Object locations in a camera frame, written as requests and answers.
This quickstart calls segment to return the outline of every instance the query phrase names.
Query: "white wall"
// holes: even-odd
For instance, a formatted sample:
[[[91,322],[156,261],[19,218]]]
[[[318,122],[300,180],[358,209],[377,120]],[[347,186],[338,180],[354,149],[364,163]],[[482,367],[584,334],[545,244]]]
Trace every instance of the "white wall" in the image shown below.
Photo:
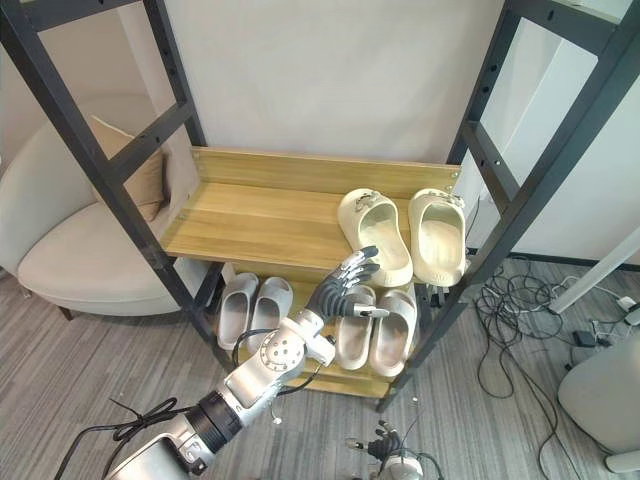
[[[628,1],[589,2],[621,16]],[[509,141],[500,145],[506,163],[522,183],[590,74],[596,58],[562,41]],[[636,146],[640,82],[586,151],[514,251],[599,260],[640,224],[640,153]],[[481,203],[469,236],[480,245],[497,222],[489,202]],[[640,263],[640,253],[629,260]]]
[[[210,145],[444,162],[502,0],[167,1]]]
[[[40,35],[77,102],[96,96],[146,95],[115,11],[77,20]],[[0,68],[1,174],[46,117],[4,48],[0,48]]]

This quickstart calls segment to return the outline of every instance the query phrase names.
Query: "robotic arm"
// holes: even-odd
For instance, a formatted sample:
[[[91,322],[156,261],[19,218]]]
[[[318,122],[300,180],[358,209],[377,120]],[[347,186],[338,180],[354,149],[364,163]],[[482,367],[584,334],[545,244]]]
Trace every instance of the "robotic arm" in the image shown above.
[[[286,382],[300,375],[307,356],[324,366],[333,361],[332,342],[319,335],[330,317],[389,314],[344,296],[379,269],[369,262],[377,253],[376,247],[366,247],[347,258],[318,285],[301,312],[282,319],[255,355],[196,406],[173,418],[166,432],[122,462],[107,479],[187,480],[189,472],[200,475],[211,466],[215,454],[270,405]]]

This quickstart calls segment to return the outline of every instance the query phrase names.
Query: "white backdrop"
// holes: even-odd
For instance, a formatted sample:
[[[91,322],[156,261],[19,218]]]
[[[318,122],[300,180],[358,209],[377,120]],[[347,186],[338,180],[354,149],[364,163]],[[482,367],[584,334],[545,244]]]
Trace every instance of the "white backdrop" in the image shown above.
[[[168,0],[210,145],[446,160],[502,0]]]

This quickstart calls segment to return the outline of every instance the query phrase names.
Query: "chair leg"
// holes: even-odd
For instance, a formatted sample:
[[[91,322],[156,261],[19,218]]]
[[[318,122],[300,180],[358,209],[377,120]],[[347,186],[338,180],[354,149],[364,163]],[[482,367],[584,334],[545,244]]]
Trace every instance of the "chair leg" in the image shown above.
[[[62,315],[64,315],[64,318],[66,318],[69,321],[73,320],[73,314],[71,313],[71,310],[64,307],[58,307],[58,310],[62,312]]]
[[[31,298],[31,290],[29,290],[28,288],[20,285],[20,291],[22,292],[22,296],[24,298]]]

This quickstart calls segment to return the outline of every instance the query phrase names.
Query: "chair cushion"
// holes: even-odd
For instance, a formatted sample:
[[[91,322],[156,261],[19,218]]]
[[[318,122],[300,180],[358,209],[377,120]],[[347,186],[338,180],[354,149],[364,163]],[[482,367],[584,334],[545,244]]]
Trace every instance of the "chair cushion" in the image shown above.
[[[102,203],[83,208],[47,233],[24,257],[18,279],[57,305],[90,313],[177,310],[164,285]]]
[[[122,148],[134,138],[132,135],[100,120],[95,115],[89,117],[88,123],[102,150],[109,159],[113,158],[116,153],[122,150]],[[138,168],[124,184],[127,192],[131,195],[133,203],[136,204],[140,214],[147,222],[155,218],[160,209],[160,204],[164,201],[163,165],[163,153],[158,149],[145,160],[140,168]],[[98,192],[94,190],[94,193],[96,198],[102,201]]]

